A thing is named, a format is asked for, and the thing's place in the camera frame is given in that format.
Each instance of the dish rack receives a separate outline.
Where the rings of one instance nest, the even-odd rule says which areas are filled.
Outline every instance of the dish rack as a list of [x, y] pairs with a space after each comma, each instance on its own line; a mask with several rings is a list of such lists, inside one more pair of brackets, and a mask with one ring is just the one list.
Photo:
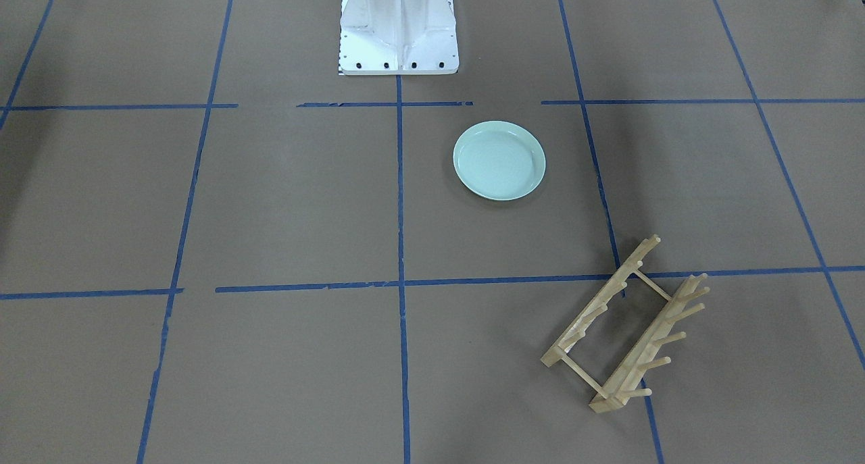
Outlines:
[[[631, 253], [630, 257], [622, 263], [622, 266], [612, 274], [610, 279], [603, 285], [603, 288], [588, 302], [586, 308], [577, 315], [576, 319], [571, 322], [568, 328], [559, 336], [558, 340], [541, 357], [541, 362], [547, 367], [563, 361], [580, 378], [597, 391], [597, 395], [589, 403], [589, 406], [596, 413], [620, 409], [627, 405], [627, 402], [631, 398], [636, 396], [651, 395], [650, 389], [637, 389], [637, 387], [646, 371], [658, 366], [668, 365], [671, 362], [669, 357], [655, 359], [661, 346], [685, 338], [685, 332], [677, 332], [670, 335], [673, 325], [706, 308], [701, 303], [694, 304], [694, 306], [687, 309], [685, 306], [690, 301], [694, 301], [696, 298], [710, 291], [707, 286], [699, 290], [697, 289], [700, 282], [708, 277], [707, 274], [689, 276], [673, 295], [669, 295], [640, 271], [640, 268], [643, 267], [643, 258], [659, 242], [661, 242], [661, 238], [658, 235], [653, 235], [651, 238], [643, 240], [635, 251]], [[649, 324], [649, 327], [643, 332], [643, 335], [634, 344], [634, 347], [631, 348], [627, 356], [624, 357], [615, 371], [612, 372], [608, 380], [603, 384], [599, 384], [574, 359], [571, 359], [568, 353], [581, 338], [586, 337], [586, 329], [592, 325], [594, 319], [608, 310], [612, 297], [628, 286], [626, 280], [631, 276], [636, 276], [645, 282], [652, 290], [664, 297], [667, 303], [661, 309], [661, 312], [658, 313], [658, 316]]]

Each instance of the plate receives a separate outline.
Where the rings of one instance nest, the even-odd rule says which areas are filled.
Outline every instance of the plate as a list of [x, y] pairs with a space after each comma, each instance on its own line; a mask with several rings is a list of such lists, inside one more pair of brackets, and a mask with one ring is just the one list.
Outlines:
[[460, 135], [453, 148], [453, 168], [478, 196], [510, 201], [538, 187], [547, 158], [537, 138], [522, 126], [483, 122]]

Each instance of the grid line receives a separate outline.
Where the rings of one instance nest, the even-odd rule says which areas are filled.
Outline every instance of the grid line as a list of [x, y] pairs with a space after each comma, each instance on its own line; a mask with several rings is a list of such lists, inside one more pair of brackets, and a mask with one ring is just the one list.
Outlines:
[[[754, 99], [611, 99], [611, 100], [543, 100], [543, 106], [613, 105], [613, 104], [753, 104]], [[865, 98], [774, 98], [760, 99], [767, 104], [846, 104], [865, 103]]]
[[231, 109], [240, 106], [236, 102], [220, 102], [214, 104], [67, 104], [47, 106], [13, 106], [10, 111], [49, 111], [60, 109], [64, 111], [93, 111], [93, 110], [133, 110], [133, 109]]
[[84, 297], [130, 297], [139, 295], [180, 294], [182, 288], [146, 288], [142, 290], [84, 290], [78, 292], [20, 292], [0, 294], [0, 301], [27, 301], [41, 299], [81, 299]]
[[718, 12], [718, 18], [720, 18], [720, 23], [724, 27], [724, 31], [726, 32], [726, 38], [730, 42], [730, 46], [733, 48], [733, 54], [736, 55], [736, 60], [739, 62], [739, 67], [742, 69], [742, 76], [745, 77], [745, 83], [748, 85], [749, 91], [751, 91], [751, 98], [753, 98], [754, 106], [757, 107], [757, 112], [760, 114], [760, 120], [763, 122], [763, 128], [766, 130], [766, 136], [769, 138], [770, 144], [772, 144], [772, 150], [775, 152], [775, 159], [778, 160], [778, 167], [781, 168], [781, 174], [784, 175], [784, 180], [787, 182], [787, 187], [790, 190], [790, 194], [793, 197], [793, 202], [796, 203], [796, 208], [798, 209], [799, 216], [802, 218], [802, 224], [804, 228], [806, 228], [806, 232], [808, 233], [808, 238], [810, 239], [810, 243], [812, 243], [812, 248], [814, 250], [814, 254], [816, 258], [818, 258], [820, 267], [822, 268], [822, 273], [826, 279], [826, 283], [829, 285], [830, 291], [832, 292], [832, 298], [835, 300], [835, 306], [838, 308], [838, 312], [841, 314], [841, 320], [843, 320], [844, 326], [847, 329], [847, 335], [850, 337], [850, 341], [853, 343], [853, 348], [856, 350], [856, 355], [859, 356], [859, 364], [862, 366], [862, 369], [865, 369], [865, 354], [862, 353], [862, 345], [859, 344], [859, 338], [856, 337], [856, 331], [853, 329], [853, 325], [850, 322], [849, 317], [847, 316], [847, 310], [844, 308], [843, 301], [841, 301], [841, 296], [838, 294], [837, 288], [835, 288], [835, 282], [832, 280], [832, 275], [830, 273], [829, 268], [826, 265], [826, 260], [824, 255], [822, 255], [822, 251], [820, 251], [820, 246], [818, 242], [816, 242], [816, 236], [812, 229], [812, 225], [808, 221], [808, 215], [806, 215], [806, 211], [804, 211], [804, 206], [802, 205], [802, 201], [799, 198], [799, 195], [796, 191], [796, 186], [793, 184], [792, 177], [790, 172], [787, 169], [787, 164], [784, 162], [784, 157], [781, 155], [781, 148], [778, 146], [778, 142], [775, 141], [775, 135], [772, 133], [772, 128], [769, 126], [769, 120], [766, 119], [766, 112], [763, 110], [763, 105], [761, 104], [760, 98], [757, 96], [757, 91], [754, 88], [753, 83], [751, 82], [751, 76], [748, 74], [747, 68], [745, 67], [745, 62], [742, 60], [742, 55], [739, 52], [739, 47], [736, 46], [735, 39], [733, 39], [733, 33], [730, 30], [729, 25], [726, 23], [726, 18], [724, 17], [724, 12], [720, 8], [720, 3], [718, 0], [712, 0], [714, 4], [714, 8]]
[[33, 51], [36, 49], [36, 44], [39, 43], [39, 37], [43, 35], [45, 22], [49, 19], [53, 0], [49, 0], [45, 6], [43, 17], [39, 20], [39, 25], [36, 28], [36, 33], [33, 40], [30, 42], [30, 48], [27, 49], [27, 54], [24, 55], [24, 61], [21, 63], [21, 69], [18, 70], [18, 76], [15, 78], [15, 84], [12, 85], [12, 92], [9, 92], [9, 99], [6, 100], [6, 106], [3, 108], [3, 113], [0, 113], [0, 130], [6, 124], [6, 118], [9, 117], [10, 108], [15, 103], [15, 96], [18, 95], [18, 89], [21, 88], [21, 81], [24, 79], [24, 73], [27, 72], [27, 66], [30, 65], [30, 58], [33, 57]]
[[[865, 272], [865, 265], [843, 265], [827, 267], [830, 272]], [[773, 276], [773, 274], [819, 274], [822, 267], [780, 267], [745, 268], [729, 270], [692, 270], [645, 272], [651, 278], [684, 278], [708, 274], [709, 276]], [[500, 276], [478, 278], [433, 278], [405, 279], [405, 286], [442, 286], [442, 285], [492, 285], [499, 283], [550, 283], [550, 282], [588, 282], [588, 280], [607, 280], [612, 274], [564, 274], [564, 276]], [[234, 285], [217, 286], [216, 294], [243, 294], [244, 292], [291, 292], [305, 290], [339, 290], [347, 288], [387, 288], [399, 286], [399, 280], [373, 280], [373, 282], [331, 282], [295, 283], [281, 285]]]
[[296, 107], [440, 107], [474, 106], [473, 101], [302, 102]]
[[565, 12], [564, 0], [559, 0], [559, 13], [562, 15], [562, 27], [565, 29], [565, 39], [568, 41], [568, 52], [571, 57], [571, 69], [574, 70], [574, 82], [577, 86], [577, 95], [580, 97], [580, 109], [583, 114], [583, 126], [586, 128], [586, 137], [589, 146], [589, 152], [592, 154], [592, 165], [597, 178], [597, 192], [600, 195], [600, 203], [603, 205], [603, 215], [606, 217], [606, 230], [610, 237], [610, 248], [612, 249], [612, 259], [614, 259], [616, 267], [621, 266], [621, 260], [618, 257], [618, 247], [616, 245], [616, 234], [612, 229], [612, 217], [610, 217], [610, 208], [606, 203], [606, 192], [603, 190], [603, 178], [600, 174], [600, 163], [597, 162], [597, 151], [594, 146], [594, 138], [592, 135], [592, 124], [589, 121], [589, 113], [586, 108], [586, 97], [583, 95], [583, 84], [580, 80], [580, 68], [577, 66], [577, 55], [574, 51], [574, 42], [571, 39], [571, 29], [568, 25], [568, 14]]
[[[600, 200], [603, 205], [603, 214], [606, 217], [606, 227], [608, 227], [609, 237], [610, 237], [610, 245], [612, 247], [612, 257], [616, 262], [616, 267], [621, 266], [621, 261], [618, 257], [618, 248], [616, 246], [616, 235], [614, 231], [614, 227], [612, 227], [612, 217], [610, 216], [610, 208], [608, 202], [606, 202], [606, 193], [603, 190], [603, 178], [601, 178], [600, 174], [600, 163], [597, 162], [597, 151], [594, 146], [594, 138], [592, 135], [592, 125], [589, 122], [589, 112], [588, 107], [586, 105], [586, 97], [583, 94], [583, 86], [580, 80], [580, 70], [577, 66], [577, 55], [574, 51], [574, 41], [572, 41], [571, 37], [571, 29], [568, 26], [568, 14], [565, 12], [565, 2], [564, 0], [559, 1], [559, 12], [562, 15], [562, 26], [565, 29], [565, 39], [568, 41], [568, 52], [571, 55], [571, 68], [574, 70], [574, 81], [577, 84], [577, 95], [580, 97], [580, 110], [583, 114], [583, 122], [586, 126], [586, 138], [589, 144], [589, 150], [592, 153], [592, 164], [594, 166], [595, 175], [597, 176], [597, 191], [600, 194]], [[645, 386], [645, 379], [640, 378], [640, 384]], [[655, 454], [658, 458], [658, 464], [664, 464], [664, 452], [661, 449], [661, 438], [658, 434], [658, 425], [655, 422], [655, 412], [651, 406], [651, 396], [646, 396], [643, 399], [646, 406], [646, 417], [649, 419], [649, 428], [651, 428], [652, 440], [655, 442]]]
[[[180, 230], [180, 240], [177, 243], [177, 256], [174, 266], [174, 272], [171, 276], [171, 287], [173, 289], [177, 288], [177, 282], [180, 278], [180, 269], [182, 266], [183, 260], [183, 249], [186, 247], [186, 235], [189, 232], [189, 219], [192, 216], [192, 204], [195, 201], [195, 187], [198, 183], [198, 171], [201, 167], [201, 154], [204, 151], [204, 143], [207, 140], [207, 127], [210, 123], [210, 112], [212, 110], [214, 104], [214, 95], [216, 95], [216, 82], [219, 80], [219, 69], [220, 64], [222, 64], [222, 51], [225, 49], [225, 39], [226, 35], [228, 35], [228, 23], [231, 20], [231, 8], [234, 0], [228, 0], [226, 3], [225, 9], [225, 17], [222, 19], [222, 33], [220, 33], [220, 41], [219, 46], [216, 49], [216, 60], [214, 61], [214, 69], [213, 76], [210, 79], [210, 92], [207, 94], [207, 106], [204, 109], [204, 119], [201, 123], [201, 135], [198, 138], [198, 150], [195, 153], [195, 165], [192, 169], [192, 180], [189, 182], [189, 195], [186, 199], [186, 209], [183, 214], [183, 224]], [[151, 391], [149, 391], [149, 398], [147, 400], [147, 409], [145, 412], [145, 421], [143, 422], [143, 426], [141, 428], [141, 440], [139, 442], [139, 453], [138, 458], [136, 459], [137, 464], [143, 464], [145, 461], [145, 453], [147, 451], [147, 439], [149, 437], [149, 430], [151, 430], [151, 421], [153, 418], [153, 409], [155, 406], [155, 400], [157, 400], [157, 393], [159, 390], [159, 379], [162, 374], [162, 366], [165, 357], [165, 348], [168, 343], [168, 332], [169, 332], [169, 319], [171, 318], [171, 312], [174, 308], [174, 299], [175, 294], [171, 292], [168, 296], [168, 300], [165, 304], [165, 314], [163, 317], [163, 327], [162, 327], [162, 337], [159, 344], [159, 359], [157, 363], [157, 369], [153, 372], [153, 378], [151, 381]]]
[[403, 236], [404, 189], [402, 163], [402, 76], [396, 76], [396, 159], [397, 159], [397, 258], [399, 271], [399, 356], [402, 370], [402, 459], [412, 461], [412, 434], [408, 405], [408, 335], [405, 322], [405, 236]]

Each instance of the plate rim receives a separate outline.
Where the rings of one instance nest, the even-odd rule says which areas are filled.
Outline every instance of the plate rim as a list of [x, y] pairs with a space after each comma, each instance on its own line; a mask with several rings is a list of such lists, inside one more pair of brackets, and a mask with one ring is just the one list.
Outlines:
[[[523, 192], [523, 193], [521, 193], [515, 197], [513, 197], [513, 196], [491, 197], [491, 196], [488, 196], [486, 194], [483, 194], [483, 193], [478, 192], [477, 190], [473, 189], [472, 185], [469, 185], [469, 183], [466, 181], [466, 179], [463, 178], [460, 166], [458, 165], [458, 159], [460, 158], [460, 153], [462, 153], [462, 151], [464, 150], [464, 147], [466, 147], [466, 142], [469, 141], [469, 140], [467, 140], [467, 135], [468, 134], [474, 134], [474, 131], [472, 131], [472, 130], [483, 129], [484, 125], [507, 126], [507, 128], [509, 128], [509, 129], [515, 128], [517, 130], [520, 130], [521, 132], [523, 132], [523, 134], [526, 135], [527, 138], [525, 138], [525, 140], [528, 140], [530, 138], [534, 142], [532, 144], [529, 144], [528, 145], [529, 147], [537, 146], [538, 151], [541, 153], [541, 155], [540, 155], [541, 173], [540, 173], [540, 175], [537, 176], [537, 181], [535, 181], [531, 185], [531, 187], [528, 190], [526, 190], [525, 192]], [[453, 146], [453, 169], [455, 172], [457, 172], [457, 177], [460, 179], [460, 182], [463, 185], [466, 185], [466, 188], [468, 190], [471, 190], [476, 195], [478, 195], [480, 197], [484, 197], [484, 199], [489, 199], [489, 200], [493, 200], [493, 201], [513, 201], [516, 199], [521, 199], [521, 197], [528, 196], [528, 194], [532, 193], [535, 189], [537, 189], [538, 185], [541, 184], [541, 182], [543, 181], [544, 175], [546, 175], [546, 173], [547, 173], [547, 153], [544, 152], [543, 146], [541, 146], [541, 142], [538, 141], [538, 138], [535, 138], [535, 135], [532, 134], [532, 132], [529, 132], [526, 128], [523, 128], [522, 126], [517, 125], [516, 123], [505, 122], [504, 120], [487, 120], [487, 122], [480, 122], [480, 123], [476, 123], [472, 126], [469, 126], [469, 128], [467, 128], [466, 131], [462, 132], [462, 134], [460, 134], [460, 137], [457, 138], [457, 142]]]

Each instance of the light green plate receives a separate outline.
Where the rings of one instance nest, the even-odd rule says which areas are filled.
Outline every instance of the light green plate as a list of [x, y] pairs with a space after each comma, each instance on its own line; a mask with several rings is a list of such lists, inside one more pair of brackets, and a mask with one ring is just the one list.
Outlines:
[[453, 148], [453, 168], [478, 196], [510, 201], [538, 187], [547, 159], [538, 140], [522, 126], [483, 122], [460, 135]]

